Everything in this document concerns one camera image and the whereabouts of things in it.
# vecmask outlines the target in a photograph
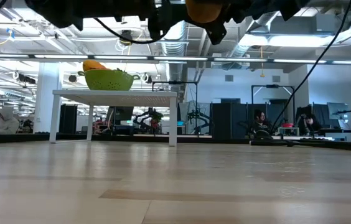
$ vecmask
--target ceiling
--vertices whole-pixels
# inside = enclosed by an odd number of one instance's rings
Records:
[[[309,7],[302,8],[296,17],[312,18],[319,14],[336,16],[335,13],[343,8],[344,1],[311,1]],[[136,40],[149,39],[147,22],[139,21],[137,17],[125,17],[124,22],[117,23],[113,18],[101,19],[107,26],[115,31],[131,30],[132,36]],[[283,22],[278,15],[274,24],[287,26],[292,22]],[[88,55],[163,55],[163,40],[149,45],[131,45],[125,47],[119,43],[118,38],[111,35],[93,19],[84,19],[84,29],[79,31],[71,26],[66,29],[58,29],[47,22],[43,17],[26,7],[0,10],[0,54],[88,54]],[[243,37],[242,24],[233,21],[225,24],[227,35],[218,45],[212,45],[206,38],[205,31],[199,27],[187,24],[186,37],[183,41],[178,41],[185,45],[186,56],[212,56],[221,54],[223,57],[229,53],[239,43]],[[323,47],[282,47],[282,46],[262,46],[250,47],[246,54],[250,57],[264,58],[316,58],[323,50]],[[351,59],[351,43],[340,44],[332,47],[327,53],[327,58]],[[105,63],[108,68],[120,68],[134,75],[150,75],[153,80],[167,81],[166,64],[164,63]],[[83,77],[79,77],[76,83],[70,83],[70,75],[76,75],[82,70],[80,62],[62,62],[64,70],[64,88],[86,88],[87,84]],[[195,67],[196,63],[188,63],[188,67]],[[261,68],[260,63],[250,64],[250,69]],[[264,64],[265,68],[277,68],[287,71],[288,64]],[[24,85],[19,83],[14,73],[22,73],[36,79],[39,72],[38,62],[17,62],[10,60],[0,60],[0,86],[13,86],[13,88],[1,89],[11,97],[19,95],[33,98],[36,85],[28,85],[28,88],[16,88]],[[150,84],[144,81],[135,81],[133,90],[149,91]]]

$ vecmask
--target person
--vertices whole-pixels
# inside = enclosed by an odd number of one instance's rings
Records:
[[[3,106],[0,109],[0,134],[16,134],[19,121],[14,118],[14,108]]]
[[[255,110],[255,122],[253,123],[253,131],[266,131],[269,132],[269,123],[265,119],[265,114],[261,110]]]
[[[305,115],[299,122],[299,132],[301,136],[312,134],[321,129],[321,125],[316,121],[314,115]]]

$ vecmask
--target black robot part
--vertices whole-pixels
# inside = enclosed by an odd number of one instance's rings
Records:
[[[207,31],[212,44],[219,44],[227,34],[224,23],[233,19],[240,23],[246,16],[258,19],[264,13],[280,11],[284,20],[295,15],[309,0],[195,0],[223,4],[220,15],[212,22],[201,24],[193,21],[185,4],[171,4],[162,0],[156,7],[155,0],[25,0],[35,12],[44,16],[58,28],[74,25],[83,30],[83,18],[114,17],[121,22],[123,16],[148,19],[148,30],[153,40],[159,40],[173,25],[180,21],[201,27]]]

